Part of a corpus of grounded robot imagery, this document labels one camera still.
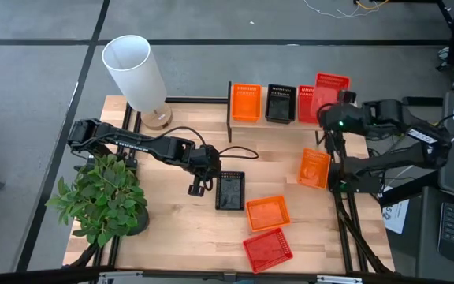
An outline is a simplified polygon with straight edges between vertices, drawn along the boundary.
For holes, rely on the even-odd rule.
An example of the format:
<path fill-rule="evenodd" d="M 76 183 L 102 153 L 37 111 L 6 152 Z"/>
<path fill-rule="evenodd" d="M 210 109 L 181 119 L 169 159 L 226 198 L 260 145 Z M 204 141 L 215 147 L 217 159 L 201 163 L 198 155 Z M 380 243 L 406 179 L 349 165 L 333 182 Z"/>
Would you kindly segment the white paper sheet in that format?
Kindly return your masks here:
<path fill-rule="evenodd" d="M 396 234 L 402 234 L 407 214 L 409 200 L 382 208 L 382 217 L 385 228 Z"/>

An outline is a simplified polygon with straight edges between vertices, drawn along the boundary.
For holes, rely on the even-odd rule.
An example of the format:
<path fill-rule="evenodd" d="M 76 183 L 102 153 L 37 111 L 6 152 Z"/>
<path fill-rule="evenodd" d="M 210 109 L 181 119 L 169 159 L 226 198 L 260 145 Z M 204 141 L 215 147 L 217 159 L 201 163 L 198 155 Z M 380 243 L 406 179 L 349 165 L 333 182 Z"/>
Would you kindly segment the white shade table lamp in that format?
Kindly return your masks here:
<path fill-rule="evenodd" d="M 122 35 L 111 40 L 102 51 L 102 62 L 146 127 L 159 130 L 172 122 L 167 89 L 145 38 Z"/>

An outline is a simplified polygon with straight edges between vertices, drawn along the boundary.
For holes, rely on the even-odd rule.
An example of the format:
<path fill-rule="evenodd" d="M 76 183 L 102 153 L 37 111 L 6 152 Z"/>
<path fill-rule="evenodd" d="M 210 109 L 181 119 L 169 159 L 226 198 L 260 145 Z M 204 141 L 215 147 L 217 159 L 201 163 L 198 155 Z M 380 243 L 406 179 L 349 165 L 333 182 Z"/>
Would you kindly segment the black plastic basket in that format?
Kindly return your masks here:
<path fill-rule="evenodd" d="M 222 171 L 217 179 L 215 209 L 219 211 L 243 211 L 245 197 L 245 173 Z"/>
<path fill-rule="evenodd" d="M 266 120 L 289 124 L 296 118 L 296 87 L 269 84 L 266 96 Z"/>

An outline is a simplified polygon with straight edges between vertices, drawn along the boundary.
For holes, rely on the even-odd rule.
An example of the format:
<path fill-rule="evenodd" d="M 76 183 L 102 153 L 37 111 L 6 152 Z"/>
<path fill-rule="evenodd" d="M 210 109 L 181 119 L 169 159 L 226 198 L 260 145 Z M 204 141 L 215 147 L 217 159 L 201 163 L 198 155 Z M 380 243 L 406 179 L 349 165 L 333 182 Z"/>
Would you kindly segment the black aluminium frame beam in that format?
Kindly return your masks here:
<path fill-rule="evenodd" d="M 79 282 L 89 282 L 98 280 L 99 274 L 103 272 L 117 271 L 114 267 L 63 267 L 53 270 L 24 271 L 0 274 L 0 284 L 77 284 Z M 142 271 L 143 277 L 150 278 L 200 278 L 202 280 L 222 281 L 224 272 L 204 272 L 204 271 Z M 245 273 L 236 272 L 237 281 L 270 279 L 270 280 L 289 280 L 316 283 L 318 275 L 325 274 L 283 274 L 283 273 Z M 454 284 L 454 281 L 444 281 L 426 278 L 413 278 L 398 274 L 375 274 L 361 271 L 351 271 L 345 276 L 361 278 L 363 284 Z"/>

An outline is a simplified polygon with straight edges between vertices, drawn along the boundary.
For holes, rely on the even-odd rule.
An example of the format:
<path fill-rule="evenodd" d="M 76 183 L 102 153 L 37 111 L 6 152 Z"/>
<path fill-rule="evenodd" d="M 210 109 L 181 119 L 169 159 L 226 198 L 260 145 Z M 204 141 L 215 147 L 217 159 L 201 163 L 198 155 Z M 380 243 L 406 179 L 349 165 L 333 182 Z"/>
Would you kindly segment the silver metal bracket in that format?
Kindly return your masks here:
<path fill-rule="evenodd" d="M 114 284 L 115 280 L 142 277 L 142 271 L 111 271 L 99 274 L 97 284 Z"/>
<path fill-rule="evenodd" d="M 318 275 L 316 284 L 363 284 L 363 280 L 345 276 Z"/>

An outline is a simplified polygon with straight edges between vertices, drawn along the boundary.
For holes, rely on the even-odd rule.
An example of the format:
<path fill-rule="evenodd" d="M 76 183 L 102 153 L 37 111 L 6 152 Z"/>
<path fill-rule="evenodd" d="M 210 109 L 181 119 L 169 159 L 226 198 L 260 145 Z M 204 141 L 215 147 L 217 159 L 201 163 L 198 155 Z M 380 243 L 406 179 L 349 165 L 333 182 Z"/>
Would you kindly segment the black diagonal frame brace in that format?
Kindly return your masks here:
<path fill-rule="evenodd" d="M 340 220 L 348 228 L 348 231 L 353 236 L 355 243 L 359 246 L 360 251 L 367 258 L 368 262 L 373 267 L 375 272 L 378 274 L 392 274 L 393 272 L 380 261 L 380 259 L 374 254 L 370 246 L 364 240 L 361 231 L 356 228 L 355 224 L 349 217 L 349 214 L 346 212 L 342 201 L 340 201 L 337 205 L 337 212 Z"/>

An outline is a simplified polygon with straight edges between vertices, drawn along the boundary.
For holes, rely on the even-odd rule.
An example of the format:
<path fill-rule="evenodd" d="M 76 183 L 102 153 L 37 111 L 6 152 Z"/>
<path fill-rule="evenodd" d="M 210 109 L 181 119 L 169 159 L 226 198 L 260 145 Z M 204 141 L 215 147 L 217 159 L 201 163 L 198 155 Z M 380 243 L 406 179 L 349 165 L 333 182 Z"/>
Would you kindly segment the red plastic basket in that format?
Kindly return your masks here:
<path fill-rule="evenodd" d="M 313 113 L 314 87 L 309 85 L 300 85 L 298 87 L 298 106 L 297 113 L 299 122 L 317 123 L 316 114 Z"/>
<path fill-rule="evenodd" d="M 332 73 L 317 73 L 311 103 L 311 120 L 317 122 L 318 108 L 327 103 L 336 103 L 338 93 L 348 90 L 350 78 Z"/>
<path fill-rule="evenodd" d="M 243 241 L 252 272 L 258 274 L 293 258 L 283 230 L 277 228 Z"/>

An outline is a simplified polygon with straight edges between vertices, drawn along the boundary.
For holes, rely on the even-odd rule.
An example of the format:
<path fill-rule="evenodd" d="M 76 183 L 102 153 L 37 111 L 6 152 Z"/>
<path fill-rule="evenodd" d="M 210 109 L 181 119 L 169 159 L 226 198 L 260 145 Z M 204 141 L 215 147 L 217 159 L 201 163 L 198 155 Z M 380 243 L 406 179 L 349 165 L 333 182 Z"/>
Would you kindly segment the black desk foot bar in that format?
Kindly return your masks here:
<path fill-rule="evenodd" d="M 443 99 L 441 97 L 422 97 L 422 96 L 405 96 L 402 102 L 412 107 L 441 107 Z"/>

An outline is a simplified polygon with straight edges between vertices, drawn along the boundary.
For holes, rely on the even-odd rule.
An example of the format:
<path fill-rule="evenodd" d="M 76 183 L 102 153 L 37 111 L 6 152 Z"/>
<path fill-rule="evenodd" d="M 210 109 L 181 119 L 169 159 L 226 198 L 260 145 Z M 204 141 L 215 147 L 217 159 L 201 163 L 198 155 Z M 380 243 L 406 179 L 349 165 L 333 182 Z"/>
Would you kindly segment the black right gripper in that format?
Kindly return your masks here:
<path fill-rule="evenodd" d="M 364 112 L 362 108 L 351 105 L 355 103 L 357 94 L 349 90 L 339 91 L 341 103 L 327 103 L 317 110 L 320 127 L 325 131 L 364 134 Z"/>

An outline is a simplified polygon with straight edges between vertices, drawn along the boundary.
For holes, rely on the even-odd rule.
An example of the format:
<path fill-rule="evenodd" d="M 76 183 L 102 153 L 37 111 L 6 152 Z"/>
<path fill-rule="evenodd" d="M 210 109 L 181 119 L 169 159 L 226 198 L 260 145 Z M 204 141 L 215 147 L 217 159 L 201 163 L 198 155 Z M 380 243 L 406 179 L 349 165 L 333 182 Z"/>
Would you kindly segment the orange plastic basket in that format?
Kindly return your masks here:
<path fill-rule="evenodd" d="M 257 122 L 261 115 L 261 94 L 262 87 L 258 84 L 234 84 L 233 119 L 241 122 Z"/>
<path fill-rule="evenodd" d="M 329 154 L 304 148 L 297 182 L 316 189 L 327 189 L 330 161 Z"/>
<path fill-rule="evenodd" d="M 272 230 L 291 223 L 283 196 L 268 196 L 246 203 L 247 219 L 253 232 Z"/>

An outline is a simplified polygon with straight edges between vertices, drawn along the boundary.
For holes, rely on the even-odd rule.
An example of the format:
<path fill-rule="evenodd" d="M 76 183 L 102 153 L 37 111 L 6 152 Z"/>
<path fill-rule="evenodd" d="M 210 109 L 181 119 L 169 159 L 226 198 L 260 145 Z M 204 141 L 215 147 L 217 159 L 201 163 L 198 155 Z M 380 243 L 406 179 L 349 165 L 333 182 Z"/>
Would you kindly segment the green potted plant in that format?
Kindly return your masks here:
<path fill-rule="evenodd" d="M 134 169 L 114 154 L 97 155 L 94 163 L 82 166 L 71 185 L 58 181 L 58 193 L 46 206 L 59 213 L 59 222 L 80 223 L 73 231 L 88 243 L 103 247 L 112 237 L 131 236 L 149 225 L 144 191 Z"/>

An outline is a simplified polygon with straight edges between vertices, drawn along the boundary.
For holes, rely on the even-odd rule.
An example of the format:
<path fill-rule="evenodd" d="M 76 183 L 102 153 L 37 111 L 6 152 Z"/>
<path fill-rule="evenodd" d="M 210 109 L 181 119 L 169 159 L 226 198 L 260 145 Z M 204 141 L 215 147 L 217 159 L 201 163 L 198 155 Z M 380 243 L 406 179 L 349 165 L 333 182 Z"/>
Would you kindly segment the wooden shelf with black legs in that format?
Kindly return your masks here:
<path fill-rule="evenodd" d="M 288 124 L 283 124 L 279 122 L 270 122 L 267 121 L 264 117 L 264 111 L 266 108 L 266 96 L 267 96 L 267 88 L 261 87 L 260 88 L 260 98 L 258 101 L 253 102 L 253 105 L 259 106 L 258 110 L 260 111 L 260 115 L 258 117 L 249 117 L 247 120 L 237 121 L 234 119 L 233 116 L 233 108 L 234 108 L 234 101 L 235 95 L 234 92 L 236 90 L 236 84 L 233 84 L 231 81 L 229 82 L 228 87 L 228 98 L 227 98 L 227 137 L 228 142 L 231 143 L 233 141 L 233 128 L 248 128 L 248 129 L 283 129 L 283 130 L 296 130 L 296 131 L 315 131 L 317 132 L 316 141 L 318 141 L 318 134 L 322 131 L 318 124 L 313 123 L 306 123 L 300 122 L 298 120 L 291 121 Z"/>

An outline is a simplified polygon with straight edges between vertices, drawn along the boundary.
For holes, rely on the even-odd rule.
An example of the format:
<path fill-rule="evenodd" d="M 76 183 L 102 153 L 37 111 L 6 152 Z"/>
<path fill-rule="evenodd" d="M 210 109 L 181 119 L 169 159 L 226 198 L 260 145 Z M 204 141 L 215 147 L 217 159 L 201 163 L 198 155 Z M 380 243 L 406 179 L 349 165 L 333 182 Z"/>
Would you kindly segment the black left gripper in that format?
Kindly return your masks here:
<path fill-rule="evenodd" d="M 221 172 L 221 160 L 219 151 L 210 144 L 201 145 L 192 149 L 189 155 L 187 171 L 203 181 L 210 181 Z M 203 196 L 204 187 L 200 183 L 189 185 L 188 195 Z"/>

